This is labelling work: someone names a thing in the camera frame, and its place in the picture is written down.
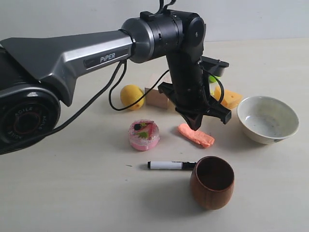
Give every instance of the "bowl rim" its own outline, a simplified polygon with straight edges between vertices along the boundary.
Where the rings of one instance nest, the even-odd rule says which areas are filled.
[[[240,108],[241,108],[241,106],[244,104],[244,102],[245,102],[246,100],[248,100],[248,99],[253,99],[253,98],[256,98],[256,99],[258,99],[258,98],[264,98],[264,99],[275,100],[275,101],[280,102],[281,104],[283,104],[285,107],[289,108],[289,109],[295,114],[296,119],[297,119],[297,126],[296,126],[295,130],[294,130],[292,133],[290,133],[289,135],[286,135],[286,136],[283,136],[283,137],[271,137],[271,136],[266,136],[266,135],[257,133],[257,132],[255,132],[255,131],[253,131],[252,129],[250,129],[249,127],[247,127],[247,126],[245,125],[245,123],[243,122],[243,120],[240,119],[240,117],[239,117],[239,112],[240,112]],[[292,107],[290,107],[288,104],[284,103],[283,101],[280,101],[279,99],[276,99],[276,98],[273,98],[273,97],[270,97],[270,96],[263,96],[263,95],[251,96],[251,97],[247,97],[247,98],[243,99],[243,100],[238,104],[238,106],[237,106],[237,117],[238,117],[239,121],[242,123],[242,125],[243,125],[246,129],[250,130],[252,133],[257,134],[257,135],[259,135],[259,136],[261,136],[261,137],[263,137],[263,138],[273,139],[273,140],[283,140],[283,139],[287,139],[287,138],[292,137],[293,135],[295,135],[295,134],[298,132],[299,124],[300,124],[300,122],[299,122],[299,117],[298,117],[296,111],[295,111]]]

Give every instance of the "speckled ceramic bowl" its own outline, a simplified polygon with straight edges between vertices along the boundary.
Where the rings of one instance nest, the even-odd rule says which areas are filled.
[[[271,97],[244,99],[237,107],[243,132],[261,144],[272,144],[295,135],[299,119],[287,104]]]

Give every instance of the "whiteboard marker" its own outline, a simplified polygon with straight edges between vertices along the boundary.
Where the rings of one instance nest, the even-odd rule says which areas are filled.
[[[148,169],[193,170],[196,163],[175,161],[149,161]]]

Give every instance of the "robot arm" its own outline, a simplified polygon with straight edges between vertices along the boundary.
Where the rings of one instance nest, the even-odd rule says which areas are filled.
[[[163,2],[156,14],[141,12],[116,31],[0,41],[0,147],[52,130],[59,101],[72,104],[78,77],[126,59],[166,56],[172,84],[158,89],[193,130],[203,115],[227,123],[231,112],[210,95],[209,75],[221,76],[228,63],[202,56],[206,25],[198,14]]]

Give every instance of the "wooden block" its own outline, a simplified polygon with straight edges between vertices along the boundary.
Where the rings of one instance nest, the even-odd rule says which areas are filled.
[[[160,77],[159,74],[153,74],[151,78],[149,79],[148,84],[145,87],[145,92],[147,92],[158,80]],[[163,109],[169,108],[169,99],[165,94],[159,93],[158,86],[162,82],[171,83],[171,77],[169,73],[167,73],[161,81],[156,85],[154,89],[152,89],[145,97],[145,103],[146,105],[152,105]]]

